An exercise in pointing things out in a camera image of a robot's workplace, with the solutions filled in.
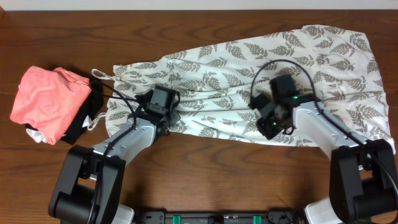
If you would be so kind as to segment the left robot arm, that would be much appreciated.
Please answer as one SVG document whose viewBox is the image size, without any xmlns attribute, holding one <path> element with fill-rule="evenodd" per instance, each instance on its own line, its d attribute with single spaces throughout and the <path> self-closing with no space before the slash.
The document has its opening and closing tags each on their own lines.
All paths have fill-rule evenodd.
<svg viewBox="0 0 398 224">
<path fill-rule="evenodd" d="M 126 124 L 92 147 L 73 146 L 63 162 L 48 213 L 61 223 L 131 223 L 133 209 L 119 203 L 125 167 L 179 116 L 179 94 L 151 90 Z"/>
</svg>

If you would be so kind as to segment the white fern print dress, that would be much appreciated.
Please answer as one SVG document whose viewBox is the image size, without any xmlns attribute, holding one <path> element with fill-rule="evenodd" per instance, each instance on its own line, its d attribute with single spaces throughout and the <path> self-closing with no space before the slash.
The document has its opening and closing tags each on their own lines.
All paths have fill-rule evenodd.
<svg viewBox="0 0 398 224">
<path fill-rule="evenodd" d="M 310 25 L 163 56 L 155 62 L 115 65 L 111 80 L 127 98 L 156 85 L 179 91 L 180 121 L 173 132 L 266 144 L 249 109 L 251 96 L 271 92 L 269 82 L 291 75 L 301 93 L 316 93 L 347 127 L 369 139 L 391 137 L 386 94 L 365 34 Z"/>
</svg>

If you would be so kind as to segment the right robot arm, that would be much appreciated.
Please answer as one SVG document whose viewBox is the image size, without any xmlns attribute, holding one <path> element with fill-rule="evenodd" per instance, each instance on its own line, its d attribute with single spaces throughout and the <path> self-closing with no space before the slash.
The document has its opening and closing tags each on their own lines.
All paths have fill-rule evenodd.
<svg viewBox="0 0 398 224">
<path fill-rule="evenodd" d="M 336 119 L 312 94 L 252 97 L 257 128 L 268 140 L 300 131 L 330 158 L 326 199 L 305 207 L 309 223 L 370 223 L 397 210 L 397 171 L 391 145 L 370 140 Z"/>
</svg>

